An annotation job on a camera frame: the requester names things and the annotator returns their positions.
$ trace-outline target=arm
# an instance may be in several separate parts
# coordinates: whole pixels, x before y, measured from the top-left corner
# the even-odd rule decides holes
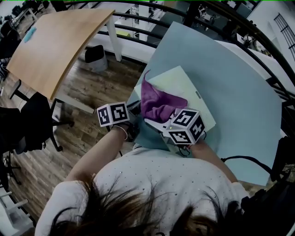
[[[118,127],[107,133],[75,164],[65,181],[83,180],[85,176],[97,174],[106,164],[114,160],[122,148],[125,132]]]
[[[195,145],[192,145],[190,149],[192,150],[194,158],[210,162],[211,164],[218,167],[232,183],[238,182],[233,172],[231,172],[227,165],[203,140],[199,140]]]

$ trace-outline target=railing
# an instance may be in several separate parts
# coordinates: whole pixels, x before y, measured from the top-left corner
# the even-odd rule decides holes
[[[277,23],[279,29],[281,30],[281,33],[284,35],[289,49],[291,50],[293,59],[295,60],[295,35],[293,31],[280,13],[277,15],[276,18],[274,18],[274,21]]]
[[[71,6],[73,6],[75,4],[82,3],[82,5],[79,7],[79,9],[81,9],[81,8],[85,7],[90,2],[94,3],[92,1],[77,1],[77,2],[68,2],[68,3],[52,2],[52,3],[54,3],[53,6],[57,11],[64,11],[64,10],[69,9]],[[277,94],[280,96],[280,98],[282,98],[285,101],[285,102],[283,102],[283,111],[282,111],[282,129],[288,136],[295,137],[295,119],[293,118],[294,117],[293,116],[294,110],[290,109],[290,106],[293,106],[293,107],[295,106],[295,102],[294,102],[295,95],[288,92],[285,89],[285,87],[282,85],[282,83],[279,81],[277,76],[253,52],[251,52],[243,44],[238,42],[231,35],[226,34],[221,29],[215,27],[213,24],[202,21],[198,17],[196,17],[199,12],[198,11],[198,8],[200,6],[199,1],[190,2],[187,12],[182,12],[182,11],[170,8],[170,7],[166,7],[166,6],[162,6],[162,5],[158,5],[158,4],[154,4],[154,3],[149,3],[149,2],[145,2],[145,1],[118,1],[118,2],[139,4],[139,5],[143,5],[143,6],[161,9],[165,12],[174,13],[174,14],[179,15],[183,18],[184,25],[191,27],[193,23],[199,23],[199,24],[203,25],[204,27],[207,27],[207,28],[217,32],[219,35],[221,35],[223,38],[226,38],[230,42],[236,44],[239,48],[241,48],[244,52],[246,52],[249,56],[251,56],[259,65],[261,65],[261,67],[264,68],[265,71],[271,76],[266,81],[269,83],[270,86],[272,86],[274,88],[274,90],[277,92]],[[97,7],[100,3],[101,3],[101,1],[96,2],[91,8]],[[236,13],[236,11],[234,11],[232,8],[222,4],[220,2],[202,1],[201,4],[203,6],[207,6],[209,9],[215,11],[216,13],[230,19],[232,22],[236,23],[240,27],[243,27],[249,34],[254,35],[255,39],[257,41],[259,41],[271,53],[271,55],[274,57],[274,59],[281,65],[283,70],[286,72],[286,74],[290,78],[291,82],[295,85],[295,73],[294,73],[293,69],[290,67],[290,65],[288,64],[288,62],[286,61],[284,56],[280,53],[280,51],[272,44],[272,42],[258,28],[256,28],[248,20],[246,20],[245,18],[240,16],[238,13]],[[161,25],[165,28],[170,27],[170,25],[165,22],[150,19],[147,17],[128,14],[128,13],[117,13],[116,12],[116,13],[114,13],[114,16],[142,20],[142,21],[150,22],[150,23],[153,23],[156,25]],[[115,27],[119,28],[119,29],[131,30],[134,32],[146,34],[146,35],[155,37],[159,40],[162,39],[162,35],[158,35],[158,34],[150,32],[150,31],[137,29],[137,28],[133,28],[133,27],[129,27],[129,26],[124,26],[124,25],[118,25],[118,24],[116,24]],[[98,33],[108,35],[108,32],[104,32],[104,31],[99,31]],[[119,34],[117,36],[119,38],[138,42],[138,43],[150,46],[150,47],[154,47],[154,48],[157,47],[157,45],[155,45],[155,44],[152,44],[150,42],[143,41],[143,40],[140,40],[137,38],[126,37],[126,36],[122,36]],[[290,45],[291,50],[294,50],[294,48],[293,48],[294,45],[295,45],[295,41],[292,43],[292,45]]]

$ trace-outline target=purple cloth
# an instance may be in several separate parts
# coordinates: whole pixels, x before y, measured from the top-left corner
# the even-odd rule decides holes
[[[159,123],[165,123],[176,108],[185,108],[188,101],[154,88],[145,79],[148,72],[145,73],[142,81],[142,116]]]

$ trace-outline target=wooden floor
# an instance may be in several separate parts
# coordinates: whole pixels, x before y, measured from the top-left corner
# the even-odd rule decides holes
[[[127,101],[144,67],[125,60],[117,62],[114,56],[107,58],[109,67],[100,74],[82,69],[76,63],[64,80],[62,89],[93,108]],[[21,108],[25,104],[16,96],[12,100],[8,99],[14,81],[15,78],[9,75],[3,82],[4,93],[0,98],[0,106]],[[28,97],[34,94],[24,84],[21,91]],[[55,109],[54,115],[75,122],[72,128],[64,125],[56,129],[55,138],[63,146],[63,152],[57,152],[51,140],[48,140],[45,149],[14,155],[12,158],[12,162],[22,168],[21,171],[15,171],[22,185],[18,186],[14,180],[10,180],[10,190],[16,200],[29,200],[25,209],[36,221],[53,188],[64,180],[80,157],[107,132],[106,128],[100,128],[96,113],[89,114],[65,103],[61,109]]]

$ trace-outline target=black and white marker cube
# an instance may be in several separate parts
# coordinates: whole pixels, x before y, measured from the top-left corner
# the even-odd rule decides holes
[[[129,120],[125,102],[105,104],[104,106],[97,108],[97,115],[101,127]]]
[[[171,121],[166,132],[175,144],[195,144],[204,128],[199,111],[182,109]]]

